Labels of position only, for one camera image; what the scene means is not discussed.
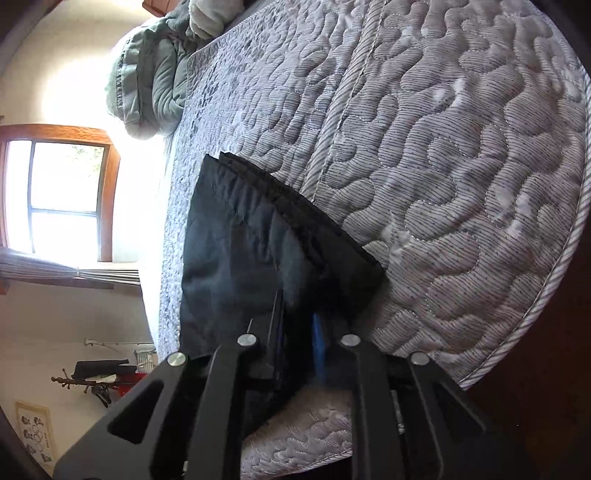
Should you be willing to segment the arched wooden window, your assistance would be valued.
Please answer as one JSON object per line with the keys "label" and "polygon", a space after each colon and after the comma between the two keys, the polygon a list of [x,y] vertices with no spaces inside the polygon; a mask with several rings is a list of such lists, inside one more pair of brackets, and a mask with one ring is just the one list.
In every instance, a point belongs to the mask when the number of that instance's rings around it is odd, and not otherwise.
{"label": "arched wooden window", "polygon": [[113,260],[120,155],[91,127],[1,127],[1,246],[50,261]]}

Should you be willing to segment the wooden coat rack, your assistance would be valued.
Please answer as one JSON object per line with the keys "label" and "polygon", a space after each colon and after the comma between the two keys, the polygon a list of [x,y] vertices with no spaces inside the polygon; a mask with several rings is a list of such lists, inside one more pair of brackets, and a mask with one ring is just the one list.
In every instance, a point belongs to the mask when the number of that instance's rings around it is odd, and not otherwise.
{"label": "wooden coat rack", "polygon": [[71,375],[62,370],[62,375],[53,376],[51,381],[67,390],[81,387],[84,394],[90,393],[108,408],[113,403],[112,392],[123,396],[142,378],[137,366],[127,359],[89,360],[78,361]]}

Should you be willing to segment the white cloth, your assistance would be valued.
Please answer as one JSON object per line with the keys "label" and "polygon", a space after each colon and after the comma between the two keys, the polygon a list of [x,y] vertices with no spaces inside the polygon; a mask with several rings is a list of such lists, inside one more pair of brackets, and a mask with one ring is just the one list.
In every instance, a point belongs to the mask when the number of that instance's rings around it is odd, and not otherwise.
{"label": "white cloth", "polygon": [[200,39],[216,38],[224,27],[245,11],[242,0],[190,0],[189,25]]}

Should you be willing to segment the dark wooden headboard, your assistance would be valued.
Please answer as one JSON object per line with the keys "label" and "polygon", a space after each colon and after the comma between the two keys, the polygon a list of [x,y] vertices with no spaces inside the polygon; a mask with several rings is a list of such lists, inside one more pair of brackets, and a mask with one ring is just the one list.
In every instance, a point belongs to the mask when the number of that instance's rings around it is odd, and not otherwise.
{"label": "dark wooden headboard", "polygon": [[142,7],[156,17],[163,17],[171,12],[180,3],[180,0],[143,0]]}

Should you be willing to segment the beige curtain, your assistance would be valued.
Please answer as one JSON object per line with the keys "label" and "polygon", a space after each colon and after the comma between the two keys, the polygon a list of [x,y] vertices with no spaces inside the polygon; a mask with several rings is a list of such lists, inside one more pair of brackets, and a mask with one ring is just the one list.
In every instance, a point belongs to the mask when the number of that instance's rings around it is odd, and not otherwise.
{"label": "beige curtain", "polygon": [[140,286],[136,263],[53,262],[33,254],[1,248],[1,278],[25,283]]}

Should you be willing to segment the black pants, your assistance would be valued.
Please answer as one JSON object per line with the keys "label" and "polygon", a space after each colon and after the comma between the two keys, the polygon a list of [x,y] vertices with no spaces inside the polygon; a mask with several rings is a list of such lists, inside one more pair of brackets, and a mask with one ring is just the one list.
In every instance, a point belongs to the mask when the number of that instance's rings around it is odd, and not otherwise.
{"label": "black pants", "polygon": [[252,162],[205,156],[185,230],[179,346],[195,358],[235,340],[283,294],[287,359],[269,394],[249,394],[245,434],[322,369],[312,318],[356,323],[385,279],[380,262],[320,209]]}

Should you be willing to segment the framed wall picture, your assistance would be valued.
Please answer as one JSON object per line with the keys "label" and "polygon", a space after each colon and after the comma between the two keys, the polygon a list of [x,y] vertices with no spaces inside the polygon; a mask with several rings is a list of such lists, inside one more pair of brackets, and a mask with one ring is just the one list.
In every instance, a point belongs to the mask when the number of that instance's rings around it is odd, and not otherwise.
{"label": "framed wall picture", "polygon": [[17,432],[29,454],[50,476],[58,460],[50,411],[23,401],[15,403]]}

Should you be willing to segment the grey-green pillow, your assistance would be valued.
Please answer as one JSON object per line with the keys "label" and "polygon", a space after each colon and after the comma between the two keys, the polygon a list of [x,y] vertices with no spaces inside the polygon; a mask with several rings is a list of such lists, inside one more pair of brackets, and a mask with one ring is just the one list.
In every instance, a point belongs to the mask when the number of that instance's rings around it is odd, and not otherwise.
{"label": "grey-green pillow", "polygon": [[189,26],[189,3],[135,27],[112,50],[106,107],[127,134],[146,140],[174,132],[184,110],[187,62],[204,43]]}

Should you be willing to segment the lavender quilted bedspread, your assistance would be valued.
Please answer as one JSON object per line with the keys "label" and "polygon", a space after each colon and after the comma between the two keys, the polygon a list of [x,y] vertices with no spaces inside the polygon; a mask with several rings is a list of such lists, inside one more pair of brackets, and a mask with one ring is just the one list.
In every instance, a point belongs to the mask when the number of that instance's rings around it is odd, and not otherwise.
{"label": "lavender quilted bedspread", "polygon": [[537,320],[590,210],[590,41],[551,1],[259,2],[186,61],[160,263],[160,354],[181,340],[204,156],[241,155],[372,254],[359,327],[461,386]]}

